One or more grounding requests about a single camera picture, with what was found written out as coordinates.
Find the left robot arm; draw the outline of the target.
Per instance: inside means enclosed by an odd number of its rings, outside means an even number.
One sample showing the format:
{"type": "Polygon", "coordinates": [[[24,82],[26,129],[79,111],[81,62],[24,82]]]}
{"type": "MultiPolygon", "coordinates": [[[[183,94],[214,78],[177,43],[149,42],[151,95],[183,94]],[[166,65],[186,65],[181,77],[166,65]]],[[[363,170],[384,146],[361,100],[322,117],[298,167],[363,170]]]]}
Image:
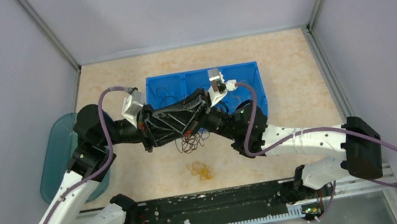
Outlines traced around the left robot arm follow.
{"type": "MultiPolygon", "coordinates": [[[[116,144],[142,143],[147,150],[196,132],[209,114],[209,94],[197,89],[186,98],[154,109],[141,99],[127,96],[122,119],[114,121],[100,105],[85,106],[74,130],[79,142],[61,184],[38,224],[73,224],[82,206],[101,184],[115,159],[116,144]]],[[[115,195],[103,210],[85,224],[143,224],[138,204],[115,195]]]]}

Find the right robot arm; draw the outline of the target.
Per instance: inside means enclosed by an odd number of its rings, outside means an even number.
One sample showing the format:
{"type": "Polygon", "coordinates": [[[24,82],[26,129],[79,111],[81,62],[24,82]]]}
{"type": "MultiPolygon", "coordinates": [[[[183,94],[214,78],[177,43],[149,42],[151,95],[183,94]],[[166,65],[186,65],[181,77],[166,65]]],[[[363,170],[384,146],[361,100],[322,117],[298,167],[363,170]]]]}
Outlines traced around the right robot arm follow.
{"type": "Polygon", "coordinates": [[[330,181],[345,176],[377,180],[383,176],[381,138],[360,117],[332,127],[288,128],[271,125],[257,105],[257,94],[248,83],[229,81],[223,91],[197,89],[177,105],[192,111],[194,129],[203,129],[232,141],[232,148],[251,158],[279,154],[318,155],[317,162],[295,170],[295,193],[305,199],[330,181]],[[215,109],[225,95],[239,88],[251,96],[233,113],[215,109]]]}

